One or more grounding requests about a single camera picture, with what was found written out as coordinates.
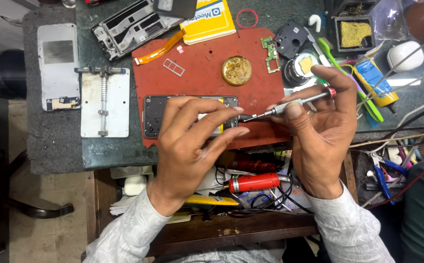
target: red rubber band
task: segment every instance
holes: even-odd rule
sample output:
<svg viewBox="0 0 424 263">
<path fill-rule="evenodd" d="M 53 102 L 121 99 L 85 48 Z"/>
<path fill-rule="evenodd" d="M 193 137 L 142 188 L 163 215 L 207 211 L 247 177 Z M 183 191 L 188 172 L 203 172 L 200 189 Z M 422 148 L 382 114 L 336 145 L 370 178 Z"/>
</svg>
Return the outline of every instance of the red rubber band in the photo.
<svg viewBox="0 0 424 263">
<path fill-rule="evenodd" d="M 249 11 L 249 12 L 252 12 L 252 13 L 254 14 L 254 16 L 256 17 L 256 23 L 255 23 L 254 25 L 252 25 L 252 26 L 250 26 L 250 27 L 243 27 L 243 26 L 242 26 L 242 25 L 238 22 L 238 16 L 239 16 L 239 14 L 241 14 L 241 12 L 243 12 L 243 11 Z M 257 25 L 257 22 L 259 22 L 259 17 L 257 16 L 256 11 L 254 11 L 253 9 L 243 9 L 243 10 L 239 11 L 239 12 L 238 12 L 238 14 L 236 15 L 236 23 L 237 23 L 238 27 L 241 27 L 242 29 L 250 29 L 250 28 L 253 28 L 253 27 L 255 27 L 255 26 Z"/>
</svg>

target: gray floor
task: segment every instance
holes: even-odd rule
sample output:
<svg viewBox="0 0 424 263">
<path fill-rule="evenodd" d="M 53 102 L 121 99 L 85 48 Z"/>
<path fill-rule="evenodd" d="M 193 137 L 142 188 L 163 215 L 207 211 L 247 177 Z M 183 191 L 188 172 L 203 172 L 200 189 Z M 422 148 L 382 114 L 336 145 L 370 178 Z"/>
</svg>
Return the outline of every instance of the gray floor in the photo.
<svg viewBox="0 0 424 263">
<path fill-rule="evenodd" d="M 9 160 L 27 148 L 27 103 L 9 103 Z M 26 163 L 10 180 L 10 197 L 42 208 L 72 203 L 75 212 L 34 219 L 9 212 L 9 262 L 79 263 L 87 245 L 85 173 L 40 176 Z"/>
</svg>

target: orange ribbon cable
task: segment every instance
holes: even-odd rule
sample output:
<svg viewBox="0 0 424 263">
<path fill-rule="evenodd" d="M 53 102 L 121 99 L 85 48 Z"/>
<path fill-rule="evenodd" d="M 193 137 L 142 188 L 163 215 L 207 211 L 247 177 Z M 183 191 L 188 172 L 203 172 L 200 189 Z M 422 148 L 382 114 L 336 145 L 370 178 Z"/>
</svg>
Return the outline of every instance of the orange ribbon cable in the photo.
<svg viewBox="0 0 424 263">
<path fill-rule="evenodd" d="M 170 39 L 168 39 L 168 42 L 161 48 L 158 49 L 144 57 L 135 57 L 134 61 L 136 62 L 136 64 L 141 65 L 141 64 L 145 64 L 145 63 L 149 63 L 150 61 L 162 56 L 163 54 L 165 54 L 166 52 L 168 52 L 173 46 L 174 44 L 176 44 L 178 41 L 180 41 L 180 39 L 186 34 L 186 32 L 184 31 L 184 29 L 182 29 L 181 31 L 179 31 L 178 33 L 174 34 Z"/>
</svg>

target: green circuit board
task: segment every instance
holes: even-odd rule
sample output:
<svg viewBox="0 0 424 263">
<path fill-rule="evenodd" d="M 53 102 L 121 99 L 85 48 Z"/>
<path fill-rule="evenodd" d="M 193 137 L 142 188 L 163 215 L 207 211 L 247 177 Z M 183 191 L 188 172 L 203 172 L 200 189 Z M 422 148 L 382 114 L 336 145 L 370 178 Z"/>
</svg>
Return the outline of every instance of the green circuit board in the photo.
<svg viewBox="0 0 424 263">
<path fill-rule="evenodd" d="M 274 73 L 274 72 L 280 70 L 280 61 L 278 59 L 278 52 L 277 52 L 277 49 L 275 48 L 275 44 L 270 43 L 271 41 L 272 41 L 272 37 L 261 38 L 262 48 L 267 49 L 267 56 L 268 56 L 266 58 L 267 71 L 269 73 Z M 273 60 L 273 59 L 275 59 L 275 62 L 277 62 L 277 68 L 276 69 L 270 68 L 270 61 Z"/>
</svg>

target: hand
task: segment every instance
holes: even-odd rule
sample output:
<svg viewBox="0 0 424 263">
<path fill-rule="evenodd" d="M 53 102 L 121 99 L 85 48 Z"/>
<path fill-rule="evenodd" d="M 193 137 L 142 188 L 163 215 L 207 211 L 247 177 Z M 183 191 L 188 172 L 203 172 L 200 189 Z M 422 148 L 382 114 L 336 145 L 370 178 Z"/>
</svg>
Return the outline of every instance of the hand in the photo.
<svg viewBox="0 0 424 263">
<path fill-rule="evenodd" d="M 242 108 L 229 108 L 219 100 L 190 96 L 168 100 L 158 137 L 157 176 L 146 189 L 158 213 L 173 215 L 196 191 L 227 146 L 249 132 L 245 127 L 226 129 L 203 148 L 215 128 L 242 112 Z M 200 113 L 208 114 L 194 123 Z"/>
<path fill-rule="evenodd" d="M 338 176 L 356 131 L 357 87 L 338 69 L 313 66 L 311 71 L 337 91 L 335 100 L 323 98 L 312 102 L 317 109 L 312 116 L 307 114 L 307 105 L 305 109 L 299 103 L 289 103 L 284 115 L 272 119 L 294 131 L 293 165 L 306 191 L 316 198 L 335 199 L 343 193 Z M 323 88 L 305 88 L 286 96 L 279 104 L 314 96 Z"/>
</svg>

